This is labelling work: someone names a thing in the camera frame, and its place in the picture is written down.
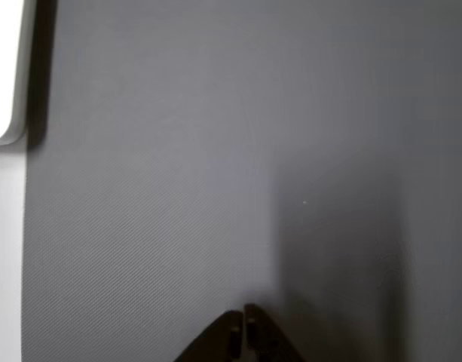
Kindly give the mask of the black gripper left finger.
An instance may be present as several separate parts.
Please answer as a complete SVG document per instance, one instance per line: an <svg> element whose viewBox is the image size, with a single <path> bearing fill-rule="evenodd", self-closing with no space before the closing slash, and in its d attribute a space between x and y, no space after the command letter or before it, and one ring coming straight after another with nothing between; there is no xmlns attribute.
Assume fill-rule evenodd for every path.
<svg viewBox="0 0 462 362"><path fill-rule="evenodd" d="M242 338L243 312L227 311L193 339L176 361L236 361L241 356Z"/></svg>

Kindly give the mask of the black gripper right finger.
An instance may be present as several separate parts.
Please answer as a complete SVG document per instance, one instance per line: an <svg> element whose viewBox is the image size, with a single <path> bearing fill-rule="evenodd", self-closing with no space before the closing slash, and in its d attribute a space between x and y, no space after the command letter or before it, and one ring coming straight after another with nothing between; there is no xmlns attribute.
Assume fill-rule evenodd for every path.
<svg viewBox="0 0 462 362"><path fill-rule="evenodd" d="M246 346L257 361L299 362L302 356L268 313L256 304L244 306Z"/></svg>

